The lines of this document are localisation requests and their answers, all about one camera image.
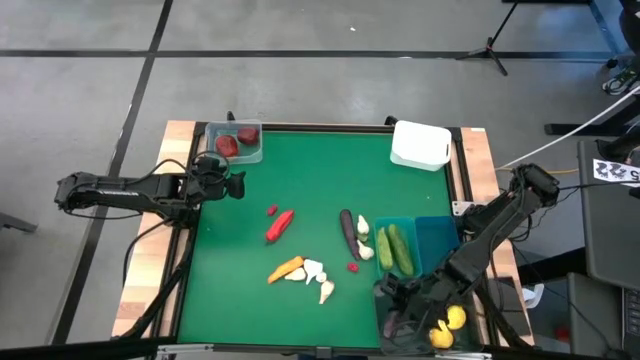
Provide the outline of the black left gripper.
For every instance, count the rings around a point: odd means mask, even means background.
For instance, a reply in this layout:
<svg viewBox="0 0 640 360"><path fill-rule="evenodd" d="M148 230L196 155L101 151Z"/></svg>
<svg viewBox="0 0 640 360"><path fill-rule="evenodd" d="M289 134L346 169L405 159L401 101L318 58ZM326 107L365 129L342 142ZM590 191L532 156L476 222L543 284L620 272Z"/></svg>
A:
<svg viewBox="0 0 640 360"><path fill-rule="evenodd" d="M246 172L233 173L228 178L227 173L227 167L196 165L193 169L192 201L201 203L222 199L226 195L226 182L228 196L234 199L242 199L245 196L244 178Z"/></svg>

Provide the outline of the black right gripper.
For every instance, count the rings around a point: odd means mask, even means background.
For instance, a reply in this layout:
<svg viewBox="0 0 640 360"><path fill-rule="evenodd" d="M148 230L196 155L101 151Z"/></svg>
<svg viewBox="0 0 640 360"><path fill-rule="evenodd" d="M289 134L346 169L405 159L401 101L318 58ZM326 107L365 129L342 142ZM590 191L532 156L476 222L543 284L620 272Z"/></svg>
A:
<svg viewBox="0 0 640 360"><path fill-rule="evenodd" d="M401 279L391 272L375 282L375 297L388 301L400 301L399 310L407 319L440 315L446 300L446 284L435 277Z"/></svg>

